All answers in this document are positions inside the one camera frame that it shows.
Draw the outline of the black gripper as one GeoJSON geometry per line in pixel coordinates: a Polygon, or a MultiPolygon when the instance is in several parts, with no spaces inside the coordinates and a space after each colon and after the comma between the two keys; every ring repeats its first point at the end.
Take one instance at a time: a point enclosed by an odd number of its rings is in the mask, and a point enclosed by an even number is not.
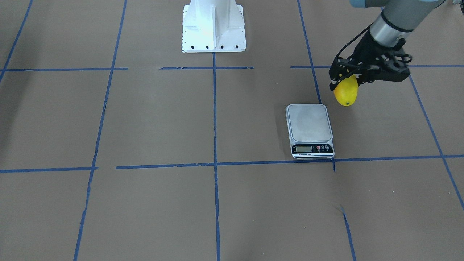
{"type": "Polygon", "coordinates": [[[384,47],[377,43],[369,31],[362,31],[347,43],[339,51],[333,59],[332,65],[329,69],[330,91],[335,91],[337,88],[357,88],[357,84],[364,84],[363,80],[359,78],[363,72],[366,71],[366,64],[375,57],[390,52],[399,51],[403,49],[405,39],[400,38],[399,42],[393,47],[384,47]],[[343,50],[351,45],[356,39],[361,37],[361,40],[356,45],[353,53],[348,58],[341,57],[343,50]]]}

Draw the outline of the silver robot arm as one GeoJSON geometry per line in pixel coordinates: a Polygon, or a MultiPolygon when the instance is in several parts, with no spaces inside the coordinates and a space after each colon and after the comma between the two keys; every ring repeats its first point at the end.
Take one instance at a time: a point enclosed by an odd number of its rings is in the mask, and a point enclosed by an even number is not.
{"type": "Polygon", "coordinates": [[[401,82],[410,76],[412,58],[404,51],[406,38],[441,0],[352,0],[357,8],[382,7],[376,20],[355,36],[359,40],[348,58],[337,54],[329,69],[330,90],[350,76],[358,85],[374,81],[401,82]]]}

